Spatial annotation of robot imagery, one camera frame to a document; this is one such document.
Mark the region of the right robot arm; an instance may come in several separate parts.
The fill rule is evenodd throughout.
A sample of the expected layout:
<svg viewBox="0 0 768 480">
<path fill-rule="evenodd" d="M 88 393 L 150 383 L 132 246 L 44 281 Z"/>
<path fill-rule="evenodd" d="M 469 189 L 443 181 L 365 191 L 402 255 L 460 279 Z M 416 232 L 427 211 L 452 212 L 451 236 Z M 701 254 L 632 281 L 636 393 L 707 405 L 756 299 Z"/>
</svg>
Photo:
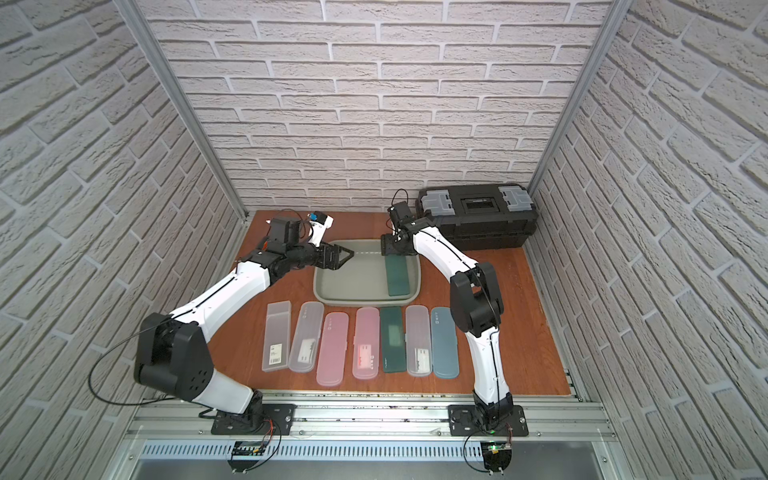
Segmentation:
<svg viewBox="0 0 768 480">
<path fill-rule="evenodd" d="M 432 220 L 415 217 L 406 202 L 392 204 L 387 212 L 392 232 L 381 237 L 382 254 L 420 255 L 449 282 L 451 316 L 467 338 L 472 359 L 475 423 L 490 432 L 514 407 L 500 352 L 504 305 L 496 271 L 464 254 Z"/>
</svg>

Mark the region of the dark green pencil case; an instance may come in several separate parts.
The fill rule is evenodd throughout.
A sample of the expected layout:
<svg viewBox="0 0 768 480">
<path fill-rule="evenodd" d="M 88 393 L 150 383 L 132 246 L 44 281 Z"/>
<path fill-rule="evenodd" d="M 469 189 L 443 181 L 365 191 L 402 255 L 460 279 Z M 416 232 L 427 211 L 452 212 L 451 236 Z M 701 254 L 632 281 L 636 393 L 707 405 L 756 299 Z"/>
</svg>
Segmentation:
<svg viewBox="0 0 768 480">
<path fill-rule="evenodd" d="M 384 257 L 387 291 L 390 297 L 408 296 L 410 280 L 408 263 L 405 256 L 388 255 Z"/>
<path fill-rule="evenodd" d="M 384 307 L 380 310 L 380 336 L 383 372 L 405 372 L 407 359 L 400 307 Z"/>
</svg>

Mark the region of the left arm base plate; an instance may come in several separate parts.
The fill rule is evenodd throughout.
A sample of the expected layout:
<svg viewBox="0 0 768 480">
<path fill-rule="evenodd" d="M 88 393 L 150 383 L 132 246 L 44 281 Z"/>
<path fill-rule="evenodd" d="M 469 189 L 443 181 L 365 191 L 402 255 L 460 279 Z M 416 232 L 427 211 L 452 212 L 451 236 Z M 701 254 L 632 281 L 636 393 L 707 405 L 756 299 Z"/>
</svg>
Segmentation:
<svg viewBox="0 0 768 480">
<path fill-rule="evenodd" d="M 295 404 L 258 404 L 245 413 L 217 412 L 211 427 L 212 435 L 289 435 L 293 424 Z"/>
</svg>

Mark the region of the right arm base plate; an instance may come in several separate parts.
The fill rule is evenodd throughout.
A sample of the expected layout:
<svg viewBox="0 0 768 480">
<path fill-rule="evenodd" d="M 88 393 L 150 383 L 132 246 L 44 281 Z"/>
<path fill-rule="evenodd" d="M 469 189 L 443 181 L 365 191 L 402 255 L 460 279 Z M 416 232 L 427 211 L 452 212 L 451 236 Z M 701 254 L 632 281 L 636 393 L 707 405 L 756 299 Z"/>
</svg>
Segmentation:
<svg viewBox="0 0 768 480">
<path fill-rule="evenodd" d="M 524 410 L 520 405 L 502 407 L 501 412 L 491 408 L 481 413 L 476 405 L 449 405 L 447 407 L 450 435 L 467 437 L 470 434 L 523 438 L 529 436 Z"/>
</svg>

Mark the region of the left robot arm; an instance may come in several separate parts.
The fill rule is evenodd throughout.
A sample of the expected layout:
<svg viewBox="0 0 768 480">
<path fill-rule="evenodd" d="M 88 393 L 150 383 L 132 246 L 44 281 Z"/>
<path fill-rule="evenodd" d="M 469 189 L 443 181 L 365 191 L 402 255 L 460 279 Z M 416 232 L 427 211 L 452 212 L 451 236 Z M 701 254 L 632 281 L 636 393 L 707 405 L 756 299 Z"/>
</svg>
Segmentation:
<svg viewBox="0 0 768 480">
<path fill-rule="evenodd" d="M 214 334 L 252 298 L 293 270 L 338 270 L 354 252 L 323 240 L 333 218 L 275 217 L 257 247 L 222 280 L 168 314 L 141 323 L 134 379 L 143 386 L 230 417 L 261 414 L 262 395 L 219 372 L 208 347 Z"/>
</svg>

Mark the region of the pink pencil case with label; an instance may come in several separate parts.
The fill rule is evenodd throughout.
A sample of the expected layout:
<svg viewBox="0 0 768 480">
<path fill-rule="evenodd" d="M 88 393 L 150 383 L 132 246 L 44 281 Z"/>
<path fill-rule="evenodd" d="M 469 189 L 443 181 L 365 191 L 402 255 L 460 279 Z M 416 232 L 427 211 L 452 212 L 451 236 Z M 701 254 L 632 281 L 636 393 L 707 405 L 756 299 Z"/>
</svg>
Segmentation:
<svg viewBox="0 0 768 480">
<path fill-rule="evenodd" d="M 353 376 L 358 380 L 374 379 L 380 366 L 380 313 L 377 308 L 357 310 L 353 343 Z"/>
</svg>

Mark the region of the clear pencil case with label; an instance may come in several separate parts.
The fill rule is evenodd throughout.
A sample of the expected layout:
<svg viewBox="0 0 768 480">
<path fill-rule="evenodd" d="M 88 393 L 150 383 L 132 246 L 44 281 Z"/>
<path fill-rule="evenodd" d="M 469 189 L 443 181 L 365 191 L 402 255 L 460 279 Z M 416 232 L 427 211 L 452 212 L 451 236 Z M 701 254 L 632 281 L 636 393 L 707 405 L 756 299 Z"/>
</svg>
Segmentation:
<svg viewBox="0 0 768 480">
<path fill-rule="evenodd" d="M 413 377 L 432 372 L 432 348 L 429 310 L 423 305 L 410 305 L 405 310 L 405 343 L 407 372 Z"/>
</svg>

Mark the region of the blue pencil case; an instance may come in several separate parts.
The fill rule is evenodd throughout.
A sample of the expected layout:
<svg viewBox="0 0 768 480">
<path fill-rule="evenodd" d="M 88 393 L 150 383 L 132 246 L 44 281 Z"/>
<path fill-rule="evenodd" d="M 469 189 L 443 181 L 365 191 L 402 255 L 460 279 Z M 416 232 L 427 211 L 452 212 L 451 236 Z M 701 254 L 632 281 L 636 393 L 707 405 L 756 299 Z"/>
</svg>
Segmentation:
<svg viewBox="0 0 768 480">
<path fill-rule="evenodd" d="M 456 326 L 448 307 L 431 311 L 432 370 L 440 379 L 454 379 L 460 373 Z"/>
</svg>

